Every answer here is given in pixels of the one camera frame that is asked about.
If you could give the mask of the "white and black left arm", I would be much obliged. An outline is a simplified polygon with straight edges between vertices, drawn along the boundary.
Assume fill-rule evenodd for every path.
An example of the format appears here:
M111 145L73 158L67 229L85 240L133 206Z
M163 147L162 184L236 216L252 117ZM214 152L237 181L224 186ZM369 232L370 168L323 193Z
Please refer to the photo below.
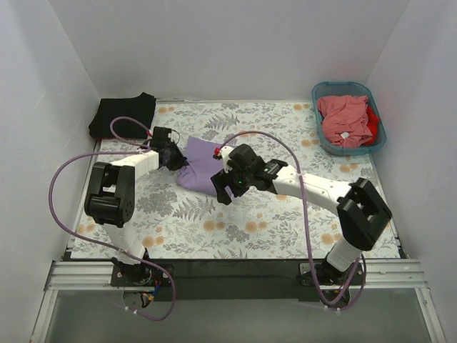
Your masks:
M112 263L121 275L136 285L152 278L151 267L137 259L148 259L146 248L132 226L135 212L136 181L162 167L174 172L187 165L186 157L172 139L173 129L156 126L144 144L150 149L111 163L92 167L84 211L120 249Z

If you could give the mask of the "black robot base mount plate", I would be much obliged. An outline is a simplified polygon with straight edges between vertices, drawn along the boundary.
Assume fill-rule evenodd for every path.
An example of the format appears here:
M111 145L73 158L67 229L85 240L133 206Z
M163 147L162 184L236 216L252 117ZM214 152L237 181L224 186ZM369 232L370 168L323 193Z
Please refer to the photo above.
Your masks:
M319 300L310 267L299 259L160 259L158 268L111 262L111 286L150 291L157 302L170 301L172 287L179 300Z

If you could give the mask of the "purple t shirt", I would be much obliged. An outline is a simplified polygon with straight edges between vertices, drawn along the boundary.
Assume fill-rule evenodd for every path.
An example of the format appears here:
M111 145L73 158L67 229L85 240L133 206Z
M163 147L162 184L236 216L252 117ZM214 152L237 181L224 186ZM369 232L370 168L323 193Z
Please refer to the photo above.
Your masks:
M184 152L188 164L179 170L177 184L184 189L216 197L211 177L223 169L222 162L214 159L214 151L220 146L190 136Z

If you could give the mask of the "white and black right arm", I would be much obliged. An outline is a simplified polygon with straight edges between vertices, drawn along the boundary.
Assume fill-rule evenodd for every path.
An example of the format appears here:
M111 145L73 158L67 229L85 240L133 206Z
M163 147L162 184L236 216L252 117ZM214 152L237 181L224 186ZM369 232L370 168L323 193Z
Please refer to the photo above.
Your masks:
M362 252L369 252L392 218L375 186L367 179L338 182L312 174L299 174L284 161L264 161L253 149L242 144L214 151L223 168L211 177L218 202L229 205L234 197L251 187L259 191L303 199L335 214L342 238L316 266L321 284L335 284L350 273Z

